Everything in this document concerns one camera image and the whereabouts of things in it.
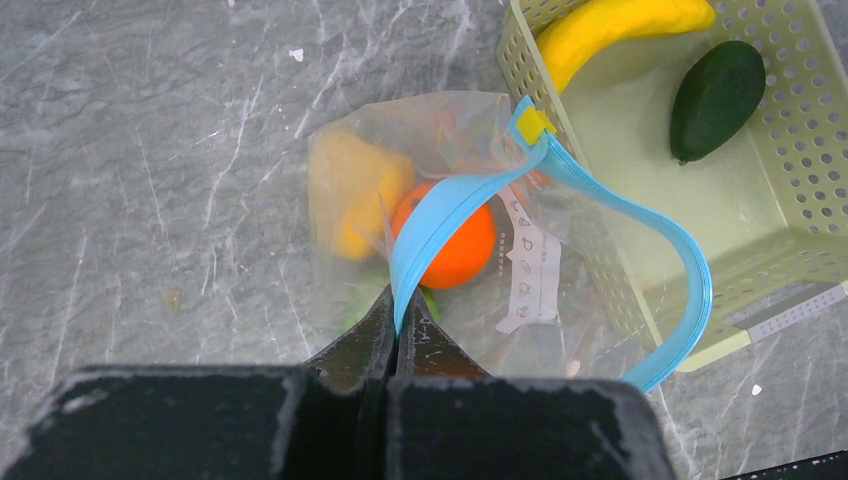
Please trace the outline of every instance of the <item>orange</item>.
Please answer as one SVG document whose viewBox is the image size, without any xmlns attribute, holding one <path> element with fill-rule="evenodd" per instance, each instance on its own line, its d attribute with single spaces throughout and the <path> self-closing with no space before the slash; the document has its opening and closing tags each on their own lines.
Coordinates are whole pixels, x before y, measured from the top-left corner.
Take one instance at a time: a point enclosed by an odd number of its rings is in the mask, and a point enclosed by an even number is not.
<svg viewBox="0 0 848 480">
<path fill-rule="evenodd" d="M 392 234 L 397 238 L 406 219 L 436 184 L 416 187 L 401 200 L 392 218 Z M 483 205 L 459 227 L 448 243 L 436 255 L 421 277 L 421 285 L 435 289 L 458 287 L 480 273 L 495 251 L 497 232 L 495 218 L 488 205 Z"/>
</svg>

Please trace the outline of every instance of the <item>avocado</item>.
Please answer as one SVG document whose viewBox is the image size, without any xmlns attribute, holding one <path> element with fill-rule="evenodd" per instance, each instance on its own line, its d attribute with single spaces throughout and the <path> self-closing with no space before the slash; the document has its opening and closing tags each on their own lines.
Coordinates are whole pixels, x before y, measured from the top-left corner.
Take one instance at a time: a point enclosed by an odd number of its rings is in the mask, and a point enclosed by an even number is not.
<svg viewBox="0 0 848 480">
<path fill-rule="evenodd" d="M 671 153 L 681 165 L 707 156 L 751 118 L 766 88 L 763 58 L 748 43 L 730 40 L 707 52 L 686 73 L 671 111 Z"/>
</svg>

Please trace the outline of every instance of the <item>ziplock bag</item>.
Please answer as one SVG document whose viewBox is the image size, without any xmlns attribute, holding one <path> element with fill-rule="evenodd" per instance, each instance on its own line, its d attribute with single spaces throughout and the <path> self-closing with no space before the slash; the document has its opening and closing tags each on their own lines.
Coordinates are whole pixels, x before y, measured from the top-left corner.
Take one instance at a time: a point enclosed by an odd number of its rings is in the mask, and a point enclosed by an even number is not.
<svg viewBox="0 0 848 480">
<path fill-rule="evenodd" d="M 316 132 L 311 325 L 342 333 L 391 281 L 399 331 L 421 282 L 437 323 L 492 374 L 644 391 L 666 378 L 706 328 L 704 255 L 596 182 L 553 133 L 529 98 L 513 114 L 507 95 L 481 92 L 367 105 Z M 631 268 L 656 239 L 669 261 Z"/>
</svg>

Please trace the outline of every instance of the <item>toy fruit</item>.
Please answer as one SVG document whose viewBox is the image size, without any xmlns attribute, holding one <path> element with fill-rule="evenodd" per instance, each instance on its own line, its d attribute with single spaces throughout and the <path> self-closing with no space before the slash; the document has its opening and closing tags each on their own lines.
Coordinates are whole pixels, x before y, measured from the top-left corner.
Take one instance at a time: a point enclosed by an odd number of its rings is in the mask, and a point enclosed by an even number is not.
<svg viewBox="0 0 848 480">
<path fill-rule="evenodd" d="M 707 0 L 590 0 L 546 28 L 536 44 L 560 94 L 593 55 L 615 42 L 708 29 Z"/>
<path fill-rule="evenodd" d="M 351 327 L 362 320 L 362 317 L 371 309 L 374 300 L 380 296 L 380 293 L 390 281 L 388 268 L 375 268 L 365 272 L 356 280 L 356 283 L 347 286 L 347 300 L 342 323 L 345 331 L 350 330 Z M 436 304 L 433 292 L 427 287 L 421 287 L 421 292 L 424 294 L 427 308 L 430 309 L 430 315 L 436 323 L 439 323 L 439 306 Z"/>
<path fill-rule="evenodd" d="M 392 218 L 392 233 L 397 238 L 412 211 L 436 184 L 416 187 L 398 205 Z M 483 205 L 459 227 L 442 247 L 421 277 L 421 285 L 444 289 L 458 287 L 480 273 L 495 250 L 497 233 L 492 210 Z"/>
<path fill-rule="evenodd" d="M 309 159 L 309 217 L 316 243 L 351 260 L 368 258 L 374 240 L 383 239 L 383 208 L 391 216 L 414 179 L 409 157 L 341 130 L 320 134 Z"/>
<path fill-rule="evenodd" d="M 763 98 L 766 69 L 751 45 L 731 40 L 707 52 L 683 78 L 671 111 L 671 153 L 681 165 L 730 140 Z"/>
</svg>

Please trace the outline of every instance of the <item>yellow fruit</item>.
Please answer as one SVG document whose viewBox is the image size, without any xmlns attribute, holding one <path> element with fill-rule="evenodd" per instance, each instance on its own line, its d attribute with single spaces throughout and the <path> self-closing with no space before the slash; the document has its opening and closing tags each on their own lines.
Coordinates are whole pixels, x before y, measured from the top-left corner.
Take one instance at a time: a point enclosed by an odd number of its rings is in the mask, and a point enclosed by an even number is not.
<svg viewBox="0 0 848 480">
<path fill-rule="evenodd" d="M 536 44 L 560 94 L 593 55 L 615 42 L 706 30 L 706 0 L 590 0 L 546 28 Z"/>
<path fill-rule="evenodd" d="M 409 157 L 340 129 L 319 134 L 309 158 L 309 217 L 316 243 L 351 260 L 373 255 L 373 240 L 383 239 L 383 208 L 391 218 L 414 180 Z"/>
</svg>

